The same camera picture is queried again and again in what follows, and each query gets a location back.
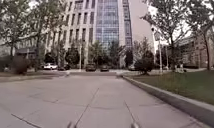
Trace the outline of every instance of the glass facade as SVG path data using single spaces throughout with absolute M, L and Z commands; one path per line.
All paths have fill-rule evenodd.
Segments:
M 108 48 L 119 40 L 118 0 L 98 0 L 97 8 L 96 40 Z
M 128 0 L 123 0 L 123 12 L 124 12 L 124 27 L 125 27 L 125 40 L 126 47 L 132 47 L 132 31 L 131 31 L 131 20 L 130 20 L 130 8 Z

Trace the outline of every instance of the green tree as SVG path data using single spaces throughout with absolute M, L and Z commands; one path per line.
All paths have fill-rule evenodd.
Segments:
M 58 43 L 58 51 L 57 51 L 57 59 L 58 59 L 58 61 L 57 61 L 57 63 L 58 63 L 58 66 L 60 66 L 60 67 L 64 67 L 64 55 L 65 55 L 65 49 L 64 49 L 64 41 L 60 41 L 59 43 Z
M 98 66 L 98 60 L 103 55 L 102 44 L 95 42 L 89 46 L 89 61 L 95 63 Z
M 195 36 L 203 36 L 206 49 L 207 49 L 207 69 L 211 69 L 209 43 L 207 39 L 207 32 L 213 26 L 213 22 L 210 20 L 210 10 L 202 0 L 189 1 L 186 22 L 192 28 Z
M 126 67 L 133 64 L 133 51 L 131 49 L 128 49 L 126 51 L 125 64 L 126 64 Z
M 119 68 L 119 60 L 125 46 L 120 46 L 118 41 L 112 41 L 109 46 L 109 58 L 113 68 Z
M 51 52 L 48 52 L 45 54 L 44 62 L 45 63 L 55 63 L 55 58 L 52 56 Z
M 61 25 L 64 24 L 61 14 L 64 13 L 66 3 L 61 0 L 36 0 L 30 15 L 30 32 L 36 35 L 36 66 L 39 67 L 39 47 L 45 31 L 58 31 L 61 34 Z
M 148 72 L 154 67 L 154 55 L 151 51 L 146 51 L 142 58 L 137 60 L 134 64 L 135 70 L 141 72 L 143 75 L 148 75 Z
M 187 12 L 187 0 L 151 0 L 150 5 L 155 7 L 157 12 L 153 15 L 147 14 L 143 19 L 154 25 L 164 39 L 170 40 L 172 69 L 174 70 L 175 42 L 188 32 L 188 30 L 184 30 L 183 26 L 184 14 Z
M 74 43 L 71 44 L 71 47 L 66 52 L 65 60 L 70 65 L 77 65 L 79 63 L 80 55 Z
M 28 34 L 29 2 L 29 0 L 0 0 L 0 36 L 5 44 L 10 46 L 11 60 L 16 43 Z
M 134 58 L 133 59 L 135 61 L 141 59 L 143 54 L 148 50 L 151 51 L 151 47 L 146 37 L 144 37 L 144 39 L 140 42 L 134 41 L 133 43 Z

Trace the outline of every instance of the road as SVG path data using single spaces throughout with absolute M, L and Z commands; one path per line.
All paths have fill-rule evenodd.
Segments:
M 202 128 L 185 113 L 114 76 L 0 83 L 0 128 Z

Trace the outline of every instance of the pole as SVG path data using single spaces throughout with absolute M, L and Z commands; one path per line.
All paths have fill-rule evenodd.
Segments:
M 169 65 L 168 65 L 168 48 L 167 45 L 165 46 L 165 53 L 166 53 L 166 59 L 167 59 L 167 70 L 169 69 Z
M 159 40 L 159 53 L 160 53 L 160 75 L 162 75 L 162 56 L 161 56 L 161 41 Z
M 80 50 L 80 62 L 79 62 L 79 65 L 80 65 L 80 67 L 79 67 L 79 71 L 81 72 L 81 42 L 80 42 L 80 46 L 79 46 L 79 50 Z

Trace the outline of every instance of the building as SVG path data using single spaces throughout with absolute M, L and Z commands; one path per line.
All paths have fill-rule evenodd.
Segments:
M 85 43 L 85 61 L 88 47 L 99 41 L 107 49 L 112 41 L 119 42 L 127 48 L 134 41 L 147 37 L 153 46 L 151 26 L 140 19 L 148 10 L 142 0 L 66 0 L 67 6 L 62 19 L 65 25 L 63 32 L 48 33 L 47 47 L 51 50 L 59 40 L 65 42 L 65 49 L 71 46 L 72 40 Z
M 210 52 L 210 65 L 214 65 L 214 44 L 210 36 L 210 30 L 207 32 L 207 41 Z M 207 47 L 202 34 L 184 38 L 175 45 L 177 51 L 177 60 L 185 65 L 206 68 L 208 64 Z

